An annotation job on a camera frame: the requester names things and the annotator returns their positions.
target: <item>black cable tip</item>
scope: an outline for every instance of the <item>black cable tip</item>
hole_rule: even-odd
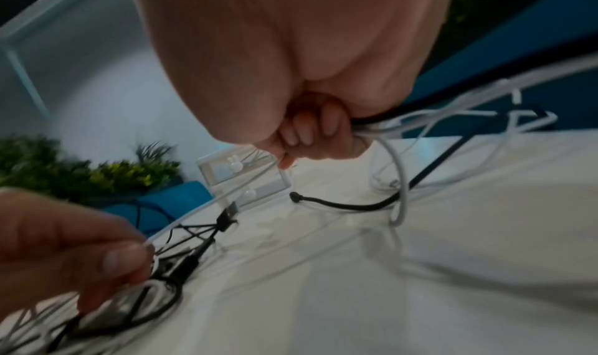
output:
[[[299,193],[297,193],[297,192],[291,192],[291,193],[289,194],[289,197],[291,198],[291,200],[292,200],[294,203],[298,203],[298,202],[300,202],[300,201],[302,201],[302,200],[303,200],[303,196],[299,195]]]

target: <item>table surface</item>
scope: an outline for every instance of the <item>table surface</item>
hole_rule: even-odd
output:
[[[409,175],[454,141],[422,140]],[[491,143],[474,139],[430,178],[470,168]],[[297,191],[379,201],[369,160],[301,160]],[[491,170],[414,201],[395,232],[388,211],[281,198],[243,212],[181,306],[121,353],[596,354],[597,166],[598,131],[525,134]]]

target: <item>blue surface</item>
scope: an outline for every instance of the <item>blue surface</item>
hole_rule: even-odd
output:
[[[419,77],[405,104],[524,55],[598,33],[597,18],[598,0],[540,0]],[[559,130],[598,128],[597,82],[596,70],[573,75],[524,90],[523,102],[555,112]],[[510,98],[503,98],[480,109],[493,110],[509,104]],[[430,136],[462,135],[477,123],[451,118]]]
[[[210,192],[200,182],[189,182],[180,186],[165,189],[154,194],[138,198],[140,202],[149,202],[160,206],[175,219],[204,203],[212,200]],[[128,204],[119,204],[104,208],[103,211],[112,213],[129,220],[135,226],[137,208]],[[169,224],[167,217],[151,209],[142,208],[138,229],[144,233],[151,233]]]

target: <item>white wall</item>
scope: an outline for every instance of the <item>white wall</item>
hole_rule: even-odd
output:
[[[140,141],[167,141],[191,179],[201,178],[197,158],[226,146],[181,103],[132,0],[84,0],[17,50],[52,118],[41,117],[3,60],[0,135],[43,133],[94,162],[132,158]]]

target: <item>fingernail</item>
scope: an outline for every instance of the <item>fingernail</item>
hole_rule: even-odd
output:
[[[326,137],[334,136],[338,130],[338,125],[341,122],[341,113],[338,110],[334,110],[322,119],[322,133],[324,133]]]
[[[313,130],[308,125],[297,128],[297,133],[302,144],[305,146],[313,144]]]
[[[137,269],[146,261],[148,250],[140,244],[112,250],[104,255],[102,272],[107,277],[120,277]]]
[[[280,128],[280,136],[282,139],[287,143],[289,146],[297,146],[299,145],[299,137],[295,133],[295,130],[290,127],[282,127]]]

